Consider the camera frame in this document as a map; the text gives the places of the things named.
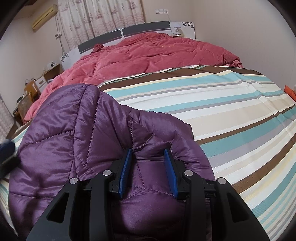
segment orange object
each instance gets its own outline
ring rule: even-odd
[[[295,95],[294,91],[290,87],[285,85],[284,92],[286,94],[288,94],[296,102],[296,95]]]

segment ceiling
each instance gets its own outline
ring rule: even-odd
[[[18,12],[14,19],[32,16],[33,13],[47,0],[28,0],[25,6]]]

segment silver screw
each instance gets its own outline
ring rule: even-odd
[[[75,178],[75,177],[73,177],[73,178],[70,179],[70,183],[71,183],[71,184],[75,184],[75,183],[77,183],[77,182],[78,182],[78,179]]]
[[[193,171],[191,171],[191,170],[186,170],[186,171],[184,172],[184,174],[185,174],[185,176],[191,177],[191,176],[193,175]]]
[[[226,179],[221,177],[221,178],[218,179],[218,182],[220,184],[226,184]]]
[[[110,176],[111,174],[112,174],[112,171],[110,171],[110,170],[103,171],[104,176]]]

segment blue gripper pad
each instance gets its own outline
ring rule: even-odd
[[[4,141],[0,144],[0,164],[13,155],[15,152],[15,144],[12,141]]]
[[[170,191],[176,198],[178,196],[178,184],[177,184],[177,177],[174,172],[174,168],[172,166],[172,161],[170,159],[169,153],[165,150],[164,153],[164,160],[165,160],[165,170],[168,176],[168,182],[170,184]]]
[[[126,185],[128,181],[128,174],[129,170],[131,168],[131,160],[132,160],[132,152],[131,149],[128,150],[128,153],[126,155],[126,159],[123,165],[122,173],[120,176],[120,186],[119,186],[119,196],[120,198],[123,197],[123,194],[126,190]]]

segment striped bed sheet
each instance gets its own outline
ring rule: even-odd
[[[100,89],[120,104],[190,124],[215,177],[233,185],[271,241],[283,233],[296,212],[296,106],[276,84],[249,69],[199,65],[117,78]],[[8,179],[0,206],[9,217]]]

